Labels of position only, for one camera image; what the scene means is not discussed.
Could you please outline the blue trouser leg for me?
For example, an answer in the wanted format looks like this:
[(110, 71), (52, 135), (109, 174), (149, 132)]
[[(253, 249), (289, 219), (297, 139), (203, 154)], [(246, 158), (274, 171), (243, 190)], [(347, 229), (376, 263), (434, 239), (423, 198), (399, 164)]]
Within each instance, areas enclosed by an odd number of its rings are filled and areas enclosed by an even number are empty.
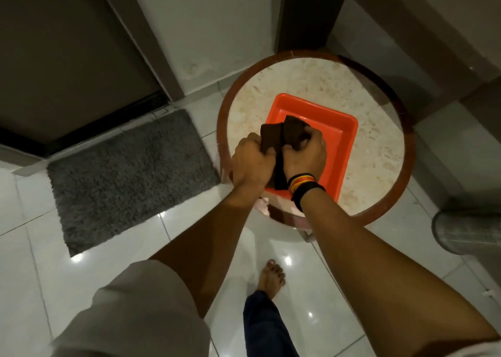
[(247, 357), (299, 357), (278, 308), (262, 290), (246, 299), (243, 329)]

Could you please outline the dark brown cloth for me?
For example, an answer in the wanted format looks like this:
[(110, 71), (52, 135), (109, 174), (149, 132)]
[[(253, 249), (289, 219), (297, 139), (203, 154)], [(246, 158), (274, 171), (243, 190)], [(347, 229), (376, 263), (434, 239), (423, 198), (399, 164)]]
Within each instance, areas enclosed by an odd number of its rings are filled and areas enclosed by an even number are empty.
[(273, 148), (276, 153), (276, 163), (272, 177), (266, 187), (275, 190), (287, 190), (288, 180), (284, 173), (284, 157), (282, 149), (284, 145), (290, 145), (295, 151), (299, 151), (301, 143), (310, 139), (311, 136), (305, 131), (309, 126), (303, 120), (287, 115), (284, 122), (277, 124), (263, 124), (260, 127), (260, 151), (266, 153)]

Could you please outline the person's foot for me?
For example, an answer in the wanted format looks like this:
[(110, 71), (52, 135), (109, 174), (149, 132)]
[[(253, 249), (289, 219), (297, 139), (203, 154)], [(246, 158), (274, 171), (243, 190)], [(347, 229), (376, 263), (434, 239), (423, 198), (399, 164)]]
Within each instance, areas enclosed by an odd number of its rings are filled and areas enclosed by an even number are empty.
[(260, 273), (256, 291), (263, 292), (268, 299), (273, 300), (284, 286), (285, 273), (282, 267), (274, 259), (269, 259)]

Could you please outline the beige shirt sleeve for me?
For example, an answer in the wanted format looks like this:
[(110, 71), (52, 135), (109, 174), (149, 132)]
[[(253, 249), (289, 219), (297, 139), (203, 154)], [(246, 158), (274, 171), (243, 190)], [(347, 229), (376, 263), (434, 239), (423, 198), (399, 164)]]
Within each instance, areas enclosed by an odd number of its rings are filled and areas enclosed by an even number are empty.
[(144, 260), (98, 289), (52, 348), (52, 357), (208, 357), (210, 329), (181, 278)]

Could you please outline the black wristband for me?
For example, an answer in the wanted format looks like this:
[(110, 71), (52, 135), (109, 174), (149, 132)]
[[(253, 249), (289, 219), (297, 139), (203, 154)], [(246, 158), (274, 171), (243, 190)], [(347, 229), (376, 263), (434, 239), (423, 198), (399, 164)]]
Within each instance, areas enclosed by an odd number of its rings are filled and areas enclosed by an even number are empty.
[(297, 209), (304, 213), (301, 201), (306, 193), (313, 189), (321, 189), (322, 191), (326, 191), (323, 186), (318, 184), (316, 181), (304, 181), (303, 183), (299, 183), (297, 188), (291, 194), (291, 200), (296, 205)]

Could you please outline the person's left hand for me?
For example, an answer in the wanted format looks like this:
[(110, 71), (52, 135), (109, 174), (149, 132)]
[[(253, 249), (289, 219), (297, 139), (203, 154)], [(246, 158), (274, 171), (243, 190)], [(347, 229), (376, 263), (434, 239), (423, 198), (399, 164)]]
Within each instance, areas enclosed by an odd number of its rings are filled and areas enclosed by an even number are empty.
[(231, 159), (233, 184), (236, 188), (252, 189), (260, 195), (272, 177), (275, 162), (248, 162), (240, 158), (240, 142)]

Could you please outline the person's right forearm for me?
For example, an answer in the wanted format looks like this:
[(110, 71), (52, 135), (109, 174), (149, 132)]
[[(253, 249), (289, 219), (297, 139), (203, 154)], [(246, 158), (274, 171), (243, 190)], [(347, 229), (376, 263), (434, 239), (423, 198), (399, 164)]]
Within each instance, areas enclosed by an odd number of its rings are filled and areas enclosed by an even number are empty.
[(321, 189), (301, 205), (378, 357), (501, 357), (501, 335), (450, 285), (358, 224)]

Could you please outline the person's right hand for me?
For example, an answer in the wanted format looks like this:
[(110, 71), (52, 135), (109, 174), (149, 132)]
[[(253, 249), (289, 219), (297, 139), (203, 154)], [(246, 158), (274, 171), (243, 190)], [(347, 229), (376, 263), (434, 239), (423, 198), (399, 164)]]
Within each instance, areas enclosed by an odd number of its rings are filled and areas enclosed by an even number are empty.
[(291, 146), (282, 148), (284, 174), (289, 180), (297, 174), (310, 173), (318, 181), (326, 165), (327, 151), (324, 141), (324, 150), (312, 145), (313, 141), (303, 151), (294, 151)]

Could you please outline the metal mesh waste bin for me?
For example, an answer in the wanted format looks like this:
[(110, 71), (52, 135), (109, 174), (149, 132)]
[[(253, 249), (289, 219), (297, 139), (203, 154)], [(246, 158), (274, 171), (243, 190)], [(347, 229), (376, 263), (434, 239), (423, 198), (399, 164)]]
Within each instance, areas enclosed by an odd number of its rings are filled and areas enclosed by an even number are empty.
[(442, 210), (431, 232), (446, 251), (457, 255), (501, 255), (501, 212), (484, 208)]

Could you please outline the dark wooden door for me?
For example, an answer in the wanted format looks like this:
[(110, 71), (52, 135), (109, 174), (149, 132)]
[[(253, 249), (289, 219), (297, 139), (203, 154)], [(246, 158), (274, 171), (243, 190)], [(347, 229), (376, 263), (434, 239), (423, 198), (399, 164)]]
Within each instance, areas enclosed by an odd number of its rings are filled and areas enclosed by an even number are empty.
[(0, 0), (0, 145), (47, 158), (168, 103), (106, 0)]

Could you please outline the orange plastic tray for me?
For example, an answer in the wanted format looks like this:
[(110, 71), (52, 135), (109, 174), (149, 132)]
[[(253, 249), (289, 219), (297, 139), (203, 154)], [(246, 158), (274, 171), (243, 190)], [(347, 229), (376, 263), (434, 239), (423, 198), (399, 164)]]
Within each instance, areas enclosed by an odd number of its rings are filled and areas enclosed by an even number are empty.
[(358, 129), (357, 119), (347, 113), (280, 93), (275, 97), (266, 124), (283, 122), (287, 115), (304, 120), (322, 132), (327, 158), (319, 183), (337, 202)]

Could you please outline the striped thread wristband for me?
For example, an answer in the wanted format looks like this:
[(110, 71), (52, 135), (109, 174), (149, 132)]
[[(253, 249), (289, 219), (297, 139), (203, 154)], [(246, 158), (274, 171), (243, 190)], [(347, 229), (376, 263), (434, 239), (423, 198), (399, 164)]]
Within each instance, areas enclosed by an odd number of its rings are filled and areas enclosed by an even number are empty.
[(295, 193), (295, 191), (299, 188), (300, 185), (304, 183), (317, 183), (315, 177), (310, 173), (297, 174), (292, 176), (288, 180), (288, 190), (291, 196)]

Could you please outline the person's left forearm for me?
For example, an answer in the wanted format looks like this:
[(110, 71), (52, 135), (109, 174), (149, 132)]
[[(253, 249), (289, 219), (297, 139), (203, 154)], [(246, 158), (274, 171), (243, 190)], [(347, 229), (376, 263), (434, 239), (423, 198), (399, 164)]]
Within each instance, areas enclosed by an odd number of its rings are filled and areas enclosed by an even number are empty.
[(181, 278), (201, 318), (224, 282), (242, 230), (263, 191), (251, 183), (233, 187), (211, 211), (149, 258)]

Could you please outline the grey shaggy door mat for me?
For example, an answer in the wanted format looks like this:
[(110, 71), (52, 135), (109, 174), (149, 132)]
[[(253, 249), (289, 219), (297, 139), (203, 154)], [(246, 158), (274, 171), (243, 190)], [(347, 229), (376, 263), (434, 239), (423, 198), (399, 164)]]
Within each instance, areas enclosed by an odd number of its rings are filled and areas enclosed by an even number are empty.
[(184, 109), (56, 160), (47, 175), (71, 257), (220, 184)]

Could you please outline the round marble table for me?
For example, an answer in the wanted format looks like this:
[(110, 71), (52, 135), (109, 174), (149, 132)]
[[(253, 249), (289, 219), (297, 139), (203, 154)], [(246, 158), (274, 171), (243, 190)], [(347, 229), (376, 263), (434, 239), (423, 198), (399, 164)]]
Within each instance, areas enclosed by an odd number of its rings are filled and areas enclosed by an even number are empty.
[(246, 69), (229, 88), (216, 128), (222, 182), (232, 180), (230, 160), (240, 138), (259, 132), (280, 93), (358, 120), (338, 202), (363, 226), (386, 214), (404, 193), (415, 165), (410, 115), (378, 75), (349, 58), (320, 51), (267, 57)]

